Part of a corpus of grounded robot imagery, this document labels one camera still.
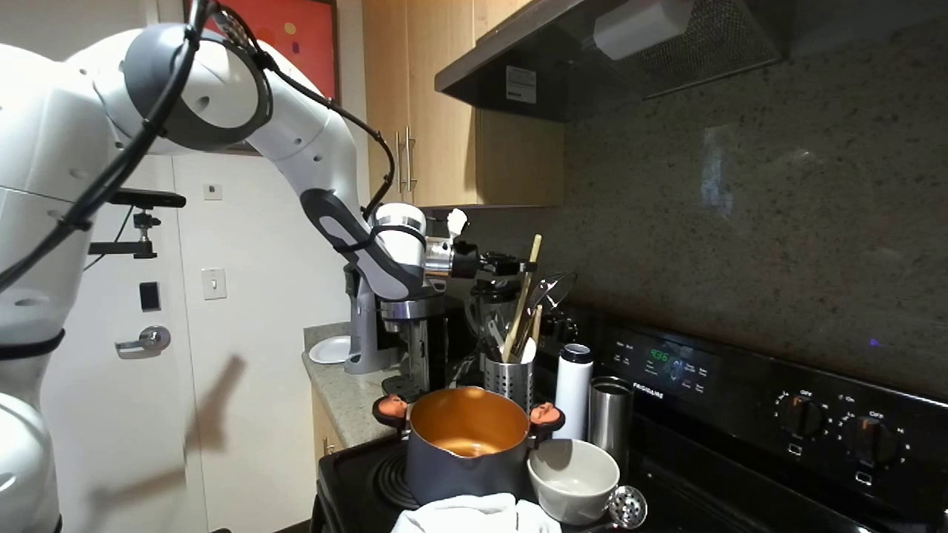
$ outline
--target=white bottle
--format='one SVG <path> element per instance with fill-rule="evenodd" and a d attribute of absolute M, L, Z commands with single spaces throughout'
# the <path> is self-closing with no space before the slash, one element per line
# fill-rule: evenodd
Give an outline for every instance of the white bottle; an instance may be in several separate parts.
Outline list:
<path fill-rule="evenodd" d="M 553 432 L 553 438 L 585 440 L 592 377 L 593 353 L 588 347 L 567 344 L 560 350 L 559 368 L 556 370 L 556 406 L 566 415 L 566 423 Z"/>

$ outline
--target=white plate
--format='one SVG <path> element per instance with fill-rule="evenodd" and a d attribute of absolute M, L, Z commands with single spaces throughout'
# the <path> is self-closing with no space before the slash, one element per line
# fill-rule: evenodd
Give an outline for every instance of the white plate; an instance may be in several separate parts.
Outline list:
<path fill-rule="evenodd" d="M 321 340 L 309 350 L 309 360 L 318 364 L 339 364 L 349 358 L 352 339 L 348 335 Z"/>

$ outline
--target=black electric stove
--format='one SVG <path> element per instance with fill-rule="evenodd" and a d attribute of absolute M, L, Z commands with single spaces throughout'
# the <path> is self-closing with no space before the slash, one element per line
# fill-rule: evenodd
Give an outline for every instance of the black electric stove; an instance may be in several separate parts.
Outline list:
<path fill-rule="evenodd" d="M 648 502 L 637 531 L 948 533 L 948 404 L 588 310 L 571 314 L 571 327 L 545 330 L 537 394 L 553 391 L 561 331 L 593 347 L 598 375 L 633 385 L 625 483 Z M 388 532 L 416 508 L 405 447 L 393 434 L 321 459 L 314 531 Z M 519 496 L 534 500 L 524 486 Z"/>

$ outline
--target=red painting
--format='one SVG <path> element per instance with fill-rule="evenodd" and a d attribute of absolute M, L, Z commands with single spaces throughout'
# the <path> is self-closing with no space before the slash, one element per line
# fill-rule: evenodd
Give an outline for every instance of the red painting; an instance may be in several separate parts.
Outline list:
<path fill-rule="evenodd" d="M 335 6 L 320 0 L 225 0 L 253 31 L 286 56 L 319 92 L 336 100 Z"/>

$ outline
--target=range hood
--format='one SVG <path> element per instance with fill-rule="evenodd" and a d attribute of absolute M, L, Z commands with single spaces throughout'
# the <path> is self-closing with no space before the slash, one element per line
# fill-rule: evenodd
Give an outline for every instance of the range hood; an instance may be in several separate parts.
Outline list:
<path fill-rule="evenodd" d="M 674 2 L 688 4 L 684 32 L 625 57 L 606 46 L 604 21 L 621 19 L 630 9 L 641 14 L 649 6 Z M 572 120 L 781 61 L 793 28 L 793 4 L 534 0 L 439 72 L 435 89 L 483 109 Z M 635 28 L 632 22 L 616 26 Z M 633 42 L 648 38 L 618 36 Z"/>

